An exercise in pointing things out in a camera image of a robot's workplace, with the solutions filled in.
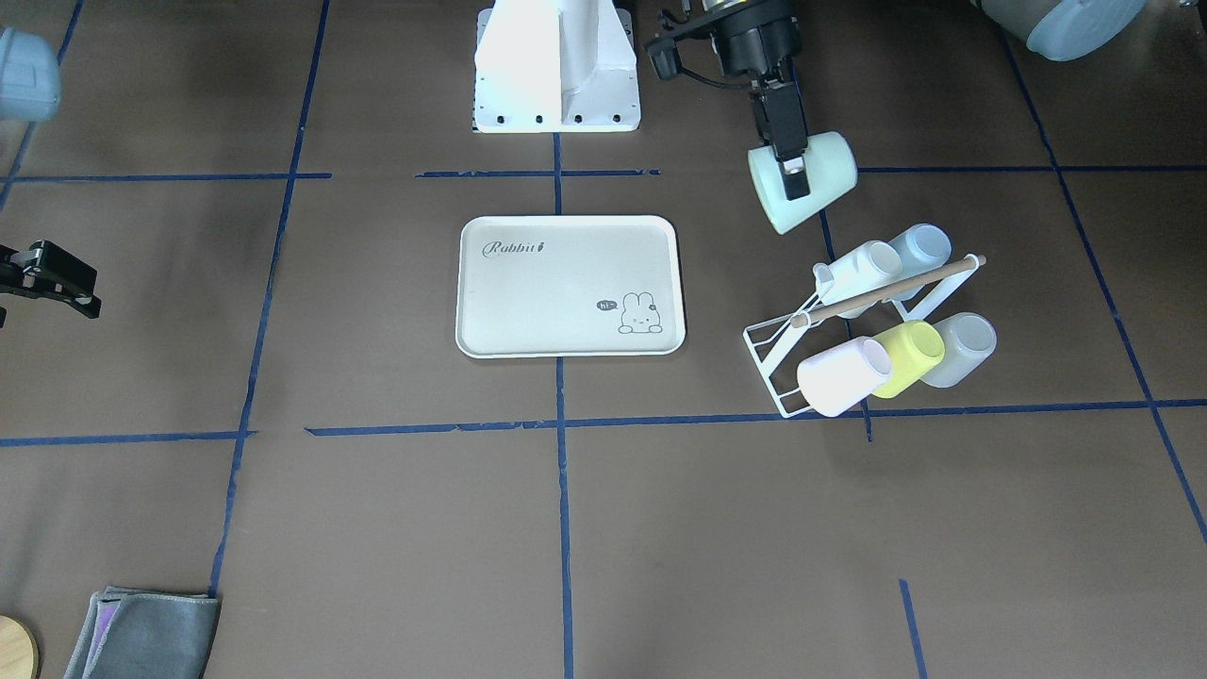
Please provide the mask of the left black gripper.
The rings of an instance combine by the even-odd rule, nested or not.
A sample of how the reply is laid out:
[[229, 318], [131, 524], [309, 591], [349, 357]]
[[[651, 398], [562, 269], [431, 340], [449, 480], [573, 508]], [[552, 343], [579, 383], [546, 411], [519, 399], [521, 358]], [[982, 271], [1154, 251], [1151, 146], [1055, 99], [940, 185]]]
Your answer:
[[793, 1], [702, 1], [711, 19], [709, 34], [719, 55], [721, 74], [729, 80], [756, 80], [750, 100], [759, 137], [772, 151], [785, 197], [801, 199], [810, 193], [803, 168], [809, 130], [793, 66], [801, 52]]

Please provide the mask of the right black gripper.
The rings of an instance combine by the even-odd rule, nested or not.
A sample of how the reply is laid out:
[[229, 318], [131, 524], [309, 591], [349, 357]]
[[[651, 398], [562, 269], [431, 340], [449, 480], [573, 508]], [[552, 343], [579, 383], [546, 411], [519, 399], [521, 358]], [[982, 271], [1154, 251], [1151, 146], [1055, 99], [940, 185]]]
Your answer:
[[95, 295], [98, 273], [65, 248], [42, 240], [25, 253], [25, 270], [8, 259], [17, 250], [1, 245], [1, 293], [22, 298], [51, 298], [76, 309], [86, 318], [97, 320], [103, 302]]

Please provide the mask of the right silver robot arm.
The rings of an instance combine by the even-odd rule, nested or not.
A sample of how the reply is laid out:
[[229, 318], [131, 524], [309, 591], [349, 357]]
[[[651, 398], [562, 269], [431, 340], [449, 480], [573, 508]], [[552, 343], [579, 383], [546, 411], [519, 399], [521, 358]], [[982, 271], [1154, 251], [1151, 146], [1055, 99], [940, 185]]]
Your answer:
[[[4, 121], [46, 122], [62, 103], [62, 77], [47, 39], [4, 27], [1, 115]], [[1, 248], [1, 292], [30, 300], [59, 302], [88, 320], [103, 314], [95, 295], [97, 270], [49, 240], [27, 248]]]

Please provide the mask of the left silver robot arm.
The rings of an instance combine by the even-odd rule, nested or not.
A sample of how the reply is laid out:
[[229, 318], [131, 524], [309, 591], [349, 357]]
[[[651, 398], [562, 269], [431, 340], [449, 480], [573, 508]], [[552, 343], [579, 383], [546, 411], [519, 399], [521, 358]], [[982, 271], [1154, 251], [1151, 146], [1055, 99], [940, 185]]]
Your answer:
[[[979, 1], [991, 19], [1048, 60], [1071, 62], [1129, 27], [1142, 1]], [[724, 89], [750, 95], [760, 142], [750, 151], [757, 197], [768, 211], [818, 211], [856, 185], [856, 159], [836, 131], [809, 134], [794, 58], [801, 31], [788, 1], [706, 1], [686, 37], [709, 40]]]

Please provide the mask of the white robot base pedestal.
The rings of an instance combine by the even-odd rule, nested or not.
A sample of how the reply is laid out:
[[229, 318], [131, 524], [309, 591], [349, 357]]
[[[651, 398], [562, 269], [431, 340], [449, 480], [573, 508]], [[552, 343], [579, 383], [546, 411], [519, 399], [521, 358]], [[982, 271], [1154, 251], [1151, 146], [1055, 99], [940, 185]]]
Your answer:
[[629, 8], [613, 1], [496, 1], [482, 8], [474, 130], [637, 130], [642, 111], [632, 29]]

